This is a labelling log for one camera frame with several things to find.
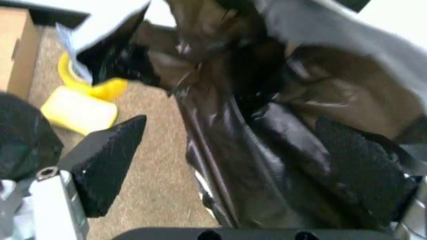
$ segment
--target wrinkled plastic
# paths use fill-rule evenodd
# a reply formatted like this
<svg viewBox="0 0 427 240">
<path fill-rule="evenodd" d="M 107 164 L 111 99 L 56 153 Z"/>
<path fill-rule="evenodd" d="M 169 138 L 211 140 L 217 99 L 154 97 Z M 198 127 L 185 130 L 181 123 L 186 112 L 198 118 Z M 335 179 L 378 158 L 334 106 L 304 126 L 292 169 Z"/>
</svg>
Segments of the wrinkled plastic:
<svg viewBox="0 0 427 240">
<path fill-rule="evenodd" d="M 311 0 L 168 3 L 176 32 L 143 22 L 130 44 L 174 94 L 220 224 L 387 231 L 417 187 L 397 143 L 425 139 L 426 54 Z"/>
<path fill-rule="evenodd" d="M 0 179 L 20 181 L 54 166 L 63 144 L 29 103 L 0 92 Z"/>
</svg>

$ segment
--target cardboard box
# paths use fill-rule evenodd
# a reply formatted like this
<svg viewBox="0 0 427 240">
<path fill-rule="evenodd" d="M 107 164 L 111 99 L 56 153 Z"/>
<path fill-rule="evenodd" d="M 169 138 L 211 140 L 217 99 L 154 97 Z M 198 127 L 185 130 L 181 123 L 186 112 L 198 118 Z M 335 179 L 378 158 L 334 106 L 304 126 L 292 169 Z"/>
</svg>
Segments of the cardboard box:
<svg viewBox="0 0 427 240">
<path fill-rule="evenodd" d="M 0 7 L 0 91 L 28 98 L 39 44 L 27 9 Z"/>
</svg>

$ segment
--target beige carpet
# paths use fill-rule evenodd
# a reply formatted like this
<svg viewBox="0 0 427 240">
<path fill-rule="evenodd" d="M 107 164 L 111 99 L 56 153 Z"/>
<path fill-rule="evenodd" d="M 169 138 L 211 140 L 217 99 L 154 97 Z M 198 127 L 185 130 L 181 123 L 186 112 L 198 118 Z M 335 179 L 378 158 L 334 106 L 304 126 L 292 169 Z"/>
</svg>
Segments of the beige carpet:
<svg viewBox="0 0 427 240">
<path fill-rule="evenodd" d="M 40 107 L 62 84 L 57 63 L 63 48 L 53 28 L 43 32 L 29 101 Z M 173 98 L 159 89 L 133 82 L 115 100 L 117 123 L 147 115 L 142 143 L 127 177 L 105 217 L 90 219 L 89 240 L 104 240 L 139 227 L 215 227 L 199 200 L 185 160 L 186 132 Z M 54 128 L 67 153 L 82 136 Z"/>
</svg>

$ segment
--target hole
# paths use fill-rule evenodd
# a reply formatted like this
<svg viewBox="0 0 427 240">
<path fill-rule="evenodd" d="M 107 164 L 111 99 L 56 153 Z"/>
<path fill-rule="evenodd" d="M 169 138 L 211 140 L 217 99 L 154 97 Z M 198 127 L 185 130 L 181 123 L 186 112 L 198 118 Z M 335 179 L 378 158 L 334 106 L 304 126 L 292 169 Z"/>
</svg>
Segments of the hole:
<svg viewBox="0 0 427 240">
<path fill-rule="evenodd" d="M 51 174 L 51 173 L 53 173 L 54 172 L 54 170 L 53 169 L 46 169 L 46 170 L 43 170 L 42 172 L 41 172 L 41 175 L 42 176 L 47 176 L 47 175 L 49 175 L 49 174 Z"/>
<path fill-rule="evenodd" d="M 202 232 L 197 238 L 197 240 L 221 240 L 221 239 L 222 239 L 221 236 L 212 230 L 207 230 Z"/>
<path fill-rule="evenodd" d="M 309 231 L 300 231 L 295 235 L 295 240 L 319 240 L 319 238 Z"/>
</svg>

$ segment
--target black plastic bag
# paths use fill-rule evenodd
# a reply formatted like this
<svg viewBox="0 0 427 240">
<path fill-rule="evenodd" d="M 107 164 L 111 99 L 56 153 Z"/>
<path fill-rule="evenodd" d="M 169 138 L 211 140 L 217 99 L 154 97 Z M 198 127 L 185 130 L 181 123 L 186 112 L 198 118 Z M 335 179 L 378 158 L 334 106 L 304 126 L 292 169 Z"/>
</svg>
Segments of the black plastic bag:
<svg viewBox="0 0 427 240">
<path fill-rule="evenodd" d="M 0 92 L 0 179 L 20 181 L 57 164 L 63 144 L 42 113 Z"/>
<path fill-rule="evenodd" d="M 174 94 L 220 224 L 387 231 L 417 187 L 397 144 L 425 143 L 427 55 L 311 0 L 168 3 L 175 34 L 150 41 L 142 22 L 129 44 Z M 288 40 L 302 46 L 285 58 Z"/>
</svg>

